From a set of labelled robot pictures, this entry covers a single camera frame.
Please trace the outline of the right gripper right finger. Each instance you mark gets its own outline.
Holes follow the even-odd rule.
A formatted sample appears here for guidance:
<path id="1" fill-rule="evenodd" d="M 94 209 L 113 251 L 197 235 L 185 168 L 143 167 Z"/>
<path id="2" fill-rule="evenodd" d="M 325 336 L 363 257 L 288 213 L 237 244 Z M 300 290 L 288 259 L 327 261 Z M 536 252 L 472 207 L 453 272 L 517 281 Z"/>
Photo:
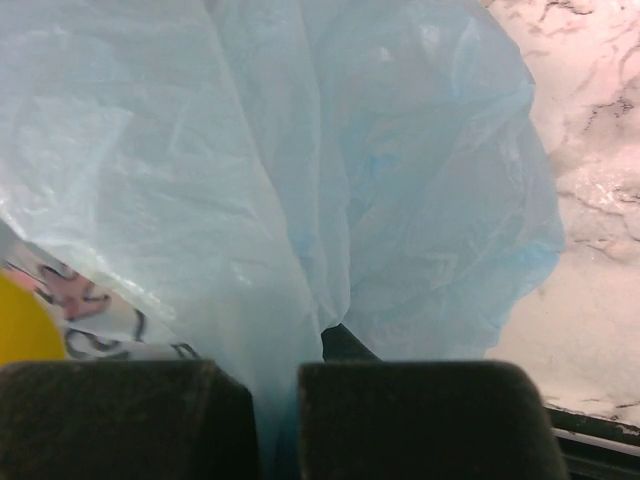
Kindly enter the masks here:
<path id="1" fill-rule="evenodd" d="M 298 370 L 304 479 L 566 479 L 529 376 L 501 361 L 344 360 Z"/>

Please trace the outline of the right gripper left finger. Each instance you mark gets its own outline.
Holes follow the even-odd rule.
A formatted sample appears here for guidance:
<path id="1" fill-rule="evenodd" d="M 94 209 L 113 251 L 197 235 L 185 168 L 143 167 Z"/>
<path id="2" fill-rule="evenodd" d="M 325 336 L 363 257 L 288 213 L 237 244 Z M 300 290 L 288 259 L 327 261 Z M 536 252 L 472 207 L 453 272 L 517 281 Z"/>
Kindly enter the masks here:
<path id="1" fill-rule="evenodd" d="M 252 398 L 211 361 L 1 369 L 4 479 L 259 479 Z"/>

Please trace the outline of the yellow fake fruit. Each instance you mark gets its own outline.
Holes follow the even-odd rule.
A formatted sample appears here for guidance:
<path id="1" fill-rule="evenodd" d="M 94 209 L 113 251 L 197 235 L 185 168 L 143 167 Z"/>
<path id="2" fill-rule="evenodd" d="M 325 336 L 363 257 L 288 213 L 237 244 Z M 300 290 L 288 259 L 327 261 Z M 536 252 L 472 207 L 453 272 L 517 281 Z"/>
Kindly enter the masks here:
<path id="1" fill-rule="evenodd" d="M 1 364 L 64 360 L 58 328 L 41 300 L 43 284 L 22 270 L 1 268 Z"/>

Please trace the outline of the light blue plastic bag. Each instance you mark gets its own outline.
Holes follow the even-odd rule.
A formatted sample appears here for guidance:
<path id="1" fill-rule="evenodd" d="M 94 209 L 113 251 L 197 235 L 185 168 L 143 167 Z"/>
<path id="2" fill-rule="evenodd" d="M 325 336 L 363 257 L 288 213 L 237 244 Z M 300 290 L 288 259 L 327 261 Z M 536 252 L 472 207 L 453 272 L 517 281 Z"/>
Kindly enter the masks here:
<path id="1" fill-rule="evenodd" d="M 5 1 L 1 257 L 74 360 L 200 357 L 269 478 L 301 364 L 478 359 L 564 246 L 475 1 Z"/>

